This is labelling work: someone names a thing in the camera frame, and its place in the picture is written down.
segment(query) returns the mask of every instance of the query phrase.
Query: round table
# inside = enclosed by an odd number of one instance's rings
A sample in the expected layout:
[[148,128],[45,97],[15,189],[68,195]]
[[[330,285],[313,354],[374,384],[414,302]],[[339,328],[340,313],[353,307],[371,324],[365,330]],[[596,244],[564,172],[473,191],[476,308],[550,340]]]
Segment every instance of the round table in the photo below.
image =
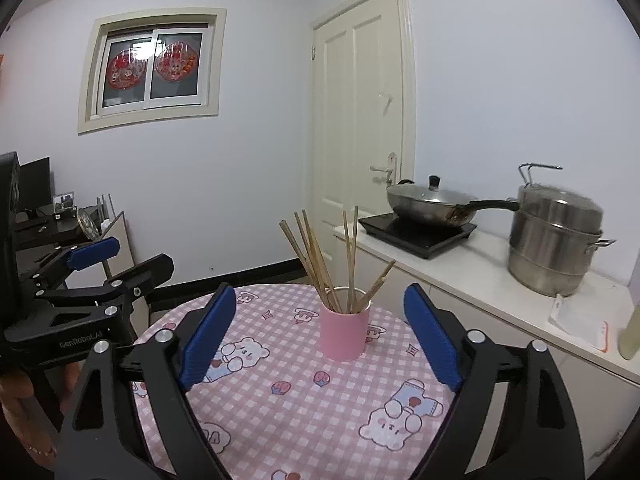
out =
[[[203,308],[185,303],[152,325]],[[236,316],[205,381],[187,398],[235,479],[407,479],[453,400],[412,329],[372,305],[366,351],[348,363],[317,350],[320,300],[309,285],[236,288]],[[133,384],[154,463],[173,472],[144,383]]]

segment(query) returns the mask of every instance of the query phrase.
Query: gingham pattern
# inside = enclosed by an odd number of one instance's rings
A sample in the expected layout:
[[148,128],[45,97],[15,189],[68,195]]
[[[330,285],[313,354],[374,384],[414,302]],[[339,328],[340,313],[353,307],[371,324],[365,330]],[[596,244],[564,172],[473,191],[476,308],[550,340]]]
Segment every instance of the gingham pattern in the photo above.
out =
[[[236,289],[236,297],[236,317],[223,344],[251,337],[270,354],[252,367],[198,384],[187,394],[201,423],[215,423],[230,435],[230,443],[219,453],[229,474],[242,480],[409,478],[453,398],[434,377],[411,328],[372,306],[369,323],[377,328],[370,329],[366,352],[354,362],[339,363],[316,349],[320,323],[314,314],[320,302],[312,286],[247,286]],[[209,298],[172,310],[139,341],[166,323],[179,323]],[[317,372],[326,372],[330,382],[318,386],[314,378],[325,376]],[[425,396],[442,403],[443,413],[422,416],[420,431],[399,450],[362,438],[359,429],[368,424],[369,414],[384,406],[408,379],[423,382]],[[272,393],[279,381],[290,384],[280,395]],[[279,387],[280,392],[287,389],[282,382]],[[136,403],[154,462],[173,471],[148,397],[136,396]]]

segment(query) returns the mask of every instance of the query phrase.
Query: bundle of chopsticks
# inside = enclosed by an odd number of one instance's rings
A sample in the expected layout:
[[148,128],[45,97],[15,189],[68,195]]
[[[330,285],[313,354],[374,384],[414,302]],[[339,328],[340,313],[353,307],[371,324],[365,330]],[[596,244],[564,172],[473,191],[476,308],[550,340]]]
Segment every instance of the bundle of chopsticks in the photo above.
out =
[[332,310],[333,312],[337,312],[338,314],[359,314],[360,312],[362,312],[369,304],[369,301],[371,301],[371,298],[376,295],[376,293],[380,290],[380,287],[385,283],[386,276],[395,265],[396,261],[392,260],[388,264],[388,266],[385,267],[385,270],[383,270],[382,274],[380,274],[369,291],[361,298],[357,298],[354,286],[354,276],[356,265],[356,240],[358,236],[358,206],[356,206],[353,211],[353,237],[349,236],[347,212],[342,212],[342,220],[344,222],[344,237],[347,247],[347,266],[349,269],[349,290],[346,298],[346,304],[340,304],[340,301],[338,301],[334,284],[331,280],[331,276],[329,276],[324,256],[322,255],[320,245],[318,244],[318,238],[316,237],[316,233],[309,223],[308,217],[306,216],[306,211],[304,209],[302,210],[304,225],[302,221],[300,221],[300,216],[298,215],[298,213],[295,213],[295,217],[306,253],[303,252],[300,248],[300,245],[298,244],[296,237],[293,235],[293,232],[289,228],[286,220],[280,222],[280,228],[284,232],[284,235],[287,237],[287,240],[295,251],[296,256],[300,259],[300,262],[305,268],[306,273],[311,278],[311,282],[316,288],[318,296],[320,296],[320,300],[322,301],[324,306],[329,310]]

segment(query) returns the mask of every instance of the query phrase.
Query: stainless steel pot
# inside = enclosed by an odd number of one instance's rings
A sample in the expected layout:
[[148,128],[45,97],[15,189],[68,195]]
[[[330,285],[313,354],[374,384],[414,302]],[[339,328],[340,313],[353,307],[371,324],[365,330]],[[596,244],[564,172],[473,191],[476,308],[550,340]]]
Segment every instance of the stainless steel pot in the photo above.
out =
[[[603,211],[595,202],[565,189],[533,184],[532,167],[562,169],[543,164],[520,166],[525,184],[511,226],[509,272],[540,294],[570,296],[589,270],[595,251],[615,240],[601,239]],[[528,179],[523,168],[529,168]]]
[[386,188],[386,198],[394,212],[423,224],[461,226],[471,222],[481,209],[517,211],[516,200],[477,200],[475,196],[458,191],[440,189],[440,177],[429,177],[429,186],[403,180]]

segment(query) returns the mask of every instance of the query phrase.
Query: cup rim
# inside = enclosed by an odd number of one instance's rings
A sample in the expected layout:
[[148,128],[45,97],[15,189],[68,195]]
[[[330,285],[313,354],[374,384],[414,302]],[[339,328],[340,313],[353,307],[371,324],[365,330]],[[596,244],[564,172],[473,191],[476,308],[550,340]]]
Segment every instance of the cup rim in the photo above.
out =
[[[349,290],[349,285],[334,286],[334,290]],[[363,296],[366,294],[366,292],[364,290],[362,290],[361,288],[358,288],[357,286],[354,286],[353,290],[356,290],[357,292],[359,292]],[[360,312],[348,312],[346,314],[343,314],[341,312],[334,312],[333,310],[327,308],[326,305],[324,303],[322,303],[322,302],[321,302],[321,305],[328,312],[331,312],[332,314],[336,314],[338,316],[357,316],[359,314],[364,314],[367,310],[369,310],[371,308],[371,300],[369,300],[369,303],[367,303],[367,306],[365,308],[363,308]]]

